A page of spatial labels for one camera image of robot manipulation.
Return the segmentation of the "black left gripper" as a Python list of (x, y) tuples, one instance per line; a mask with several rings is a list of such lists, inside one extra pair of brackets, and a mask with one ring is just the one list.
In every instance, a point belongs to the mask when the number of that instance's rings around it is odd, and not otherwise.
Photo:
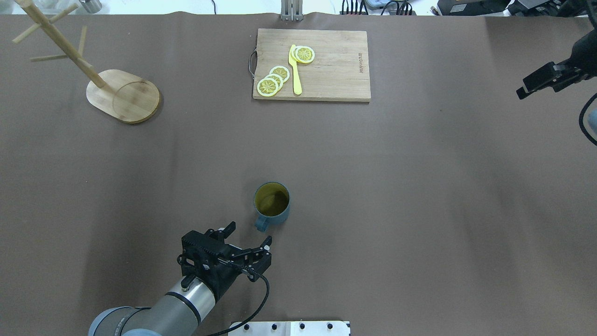
[(271, 266), (272, 236), (267, 236), (258, 247), (241, 249), (225, 242), (235, 230), (236, 222), (232, 221), (219, 230), (190, 231), (181, 238), (182, 253), (177, 263), (183, 289), (198, 279), (219, 301), (241, 274), (251, 282), (264, 275)]

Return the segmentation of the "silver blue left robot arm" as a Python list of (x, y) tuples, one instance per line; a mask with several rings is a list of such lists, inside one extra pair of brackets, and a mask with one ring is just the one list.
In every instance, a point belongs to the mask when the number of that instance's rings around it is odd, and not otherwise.
[(90, 336), (191, 336), (241, 275), (252, 282), (269, 281), (271, 236), (260, 246), (241, 249), (226, 243), (236, 230), (232, 222), (181, 238), (177, 258), (182, 277), (151, 307), (122, 306), (100, 313)]

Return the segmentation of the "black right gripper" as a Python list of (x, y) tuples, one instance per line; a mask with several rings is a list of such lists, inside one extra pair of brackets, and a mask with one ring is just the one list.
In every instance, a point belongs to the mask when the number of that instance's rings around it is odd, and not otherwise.
[(555, 91), (560, 92), (572, 84), (591, 79), (596, 74), (597, 32), (594, 29), (574, 43), (568, 59), (558, 64), (548, 62), (526, 76), (516, 94), (522, 100), (554, 83)]

